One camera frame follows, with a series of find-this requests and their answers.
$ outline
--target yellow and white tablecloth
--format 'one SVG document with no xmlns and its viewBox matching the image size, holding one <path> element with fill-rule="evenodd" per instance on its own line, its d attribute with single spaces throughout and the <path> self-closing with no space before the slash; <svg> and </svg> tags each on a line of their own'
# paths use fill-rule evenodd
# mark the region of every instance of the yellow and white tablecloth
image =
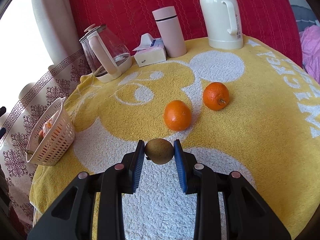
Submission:
<svg viewBox="0 0 320 240">
<path fill-rule="evenodd" d="M 83 76 L 66 103 L 76 139 L 55 166 L 38 166 L 31 203 L 45 212 L 79 172 L 105 171 L 139 139 L 180 139 L 214 171 L 239 170 L 295 238 L 320 203 L 320 86 L 260 41 L 244 43 L 226 51 L 206 38 L 190 40 L 186 55 L 135 64 L 110 83 Z M 217 112 L 202 102 L 204 88 L 216 81 L 230 92 L 229 105 Z M 162 117 L 176 99 L 192 110 L 182 132 L 168 130 Z M 196 197 L 180 189 L 174 160 L 145 161 L 137 193 L 123 197 L 127 239 L 192 239 L 195 207 Z"/>
</svg>

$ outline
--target pink bottle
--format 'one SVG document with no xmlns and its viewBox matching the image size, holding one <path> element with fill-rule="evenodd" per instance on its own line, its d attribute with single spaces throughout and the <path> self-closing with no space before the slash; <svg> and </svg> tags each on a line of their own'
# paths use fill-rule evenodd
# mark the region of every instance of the pink bottle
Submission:
<svg viewBox="0 0 320 240">
<path fill-rule="evenodd" d="M 160 8 L 153 11 L 152 14 L 168 56 L 180 57 L 186 54 L 187 48 L 174 6 Z"/>
</svg>

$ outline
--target thermos handle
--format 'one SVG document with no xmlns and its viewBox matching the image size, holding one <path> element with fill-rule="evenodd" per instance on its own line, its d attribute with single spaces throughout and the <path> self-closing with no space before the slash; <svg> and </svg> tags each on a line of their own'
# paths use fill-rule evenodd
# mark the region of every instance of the thermos handle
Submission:
<svg viewBox="0 0 320 240">
<path fill-rule="evenodd" d="M 228 29 L 228 33 L 234 35 L 238 31 L 235 7 L 233 6 L 233 3 L 230 1 L 222 1 L 221 3 L 224 3 L 228 9 L 230 21 L 230 29 Z"/>
<path fill-rule="evenodd" d="M 93 32 L 88 35 L 89 45 L 105 68 L 105 70 L 114 78 L 118 78 L 121 76 L 121 71 L 117 68 L 116 62 L 113 60 L 110 52 L 102 42 L 99 34 L 97 32 Z"/>
</svg>

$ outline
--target bright window light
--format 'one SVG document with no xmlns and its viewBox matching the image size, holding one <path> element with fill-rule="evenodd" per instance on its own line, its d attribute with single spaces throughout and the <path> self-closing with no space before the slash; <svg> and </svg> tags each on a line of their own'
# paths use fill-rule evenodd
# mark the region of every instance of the bright window light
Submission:
<svg viewBox="0 0 320 240">
<path fill-rule="evenodd" d="M 31 0 L 13 0 L 0 19 L 0 107 L 10 112 L 20 91 L 53 64 L 39 33 Z"/>
</svg>

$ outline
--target pink blanket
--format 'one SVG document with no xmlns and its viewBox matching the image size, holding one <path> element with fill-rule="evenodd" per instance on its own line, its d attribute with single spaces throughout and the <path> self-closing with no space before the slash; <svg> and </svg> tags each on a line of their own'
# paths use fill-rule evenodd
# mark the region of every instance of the pink blanket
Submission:
<svg viewBox="0 0 320 240">
<path fill-rule="evenodd" d="M 320 84 L 320 27 L 305 28 L 300 32 L 300 40 L 305 69 Z"/>
</svg>

